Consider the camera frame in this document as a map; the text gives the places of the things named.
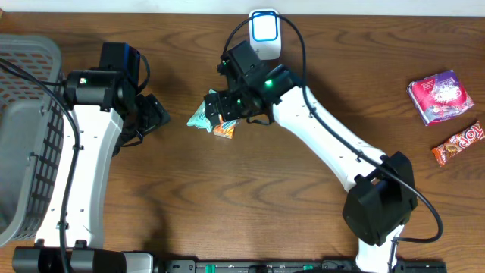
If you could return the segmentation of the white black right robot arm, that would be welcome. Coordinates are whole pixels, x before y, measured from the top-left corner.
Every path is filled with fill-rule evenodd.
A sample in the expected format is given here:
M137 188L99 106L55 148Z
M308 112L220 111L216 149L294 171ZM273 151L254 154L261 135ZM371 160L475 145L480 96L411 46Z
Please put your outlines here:
M228 88L205 96L211 124L265 114L297 136L347 193L343 218L358 237L358 269L391 271L397 263L392 241L418 204L410 160L401 152L388 156L360 139L292 71L283 65L270 69L248 42L222 54L217 71Z

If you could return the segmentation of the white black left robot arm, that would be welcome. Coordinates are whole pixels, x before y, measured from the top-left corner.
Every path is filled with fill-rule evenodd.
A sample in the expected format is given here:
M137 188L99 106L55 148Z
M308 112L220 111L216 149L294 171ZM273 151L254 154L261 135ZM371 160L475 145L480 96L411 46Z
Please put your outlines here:
M96 67L63 75L51 41L2 42L1 242L34 241L15 249L16 272L163 271L151 253L103 247L111 160L170 120L143 94L147 64L106 42Z

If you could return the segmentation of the orange red snack bar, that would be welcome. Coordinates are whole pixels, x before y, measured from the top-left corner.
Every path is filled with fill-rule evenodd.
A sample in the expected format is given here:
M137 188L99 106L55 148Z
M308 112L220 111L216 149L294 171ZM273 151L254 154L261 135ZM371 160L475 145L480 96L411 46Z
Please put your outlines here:
M438 164L443 167L448 160L458 155L470 145L484 139L484 128L479 121L462 132L454 134L446 141L434 147L431 152L435 156Z

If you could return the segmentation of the pink purple pad package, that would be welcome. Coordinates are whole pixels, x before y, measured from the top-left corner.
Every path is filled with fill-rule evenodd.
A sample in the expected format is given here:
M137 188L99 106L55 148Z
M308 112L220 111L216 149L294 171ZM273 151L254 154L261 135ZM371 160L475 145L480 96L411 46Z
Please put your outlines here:
M453 119L474 106L454 70L412 81L407 93L426 126Z

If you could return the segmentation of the teal flushable wipes pack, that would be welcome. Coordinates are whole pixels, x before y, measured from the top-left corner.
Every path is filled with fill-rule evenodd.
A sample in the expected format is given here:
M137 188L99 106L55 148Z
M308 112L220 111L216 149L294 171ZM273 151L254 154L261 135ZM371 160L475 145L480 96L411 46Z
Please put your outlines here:
M197 129L205 129L208 133L213 131L214 126L205 116L205 101L202 101L201 105L187 121L186 125L188 127L196 127Z

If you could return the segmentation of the orange toilet tissue pack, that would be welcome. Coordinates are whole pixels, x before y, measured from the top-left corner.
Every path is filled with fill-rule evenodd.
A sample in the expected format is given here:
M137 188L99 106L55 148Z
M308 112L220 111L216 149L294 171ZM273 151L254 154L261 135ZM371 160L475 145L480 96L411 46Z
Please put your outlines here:
M221 121L221 123L213 129L213 134L218 137L233 139L234 131L238 123L238 120Z

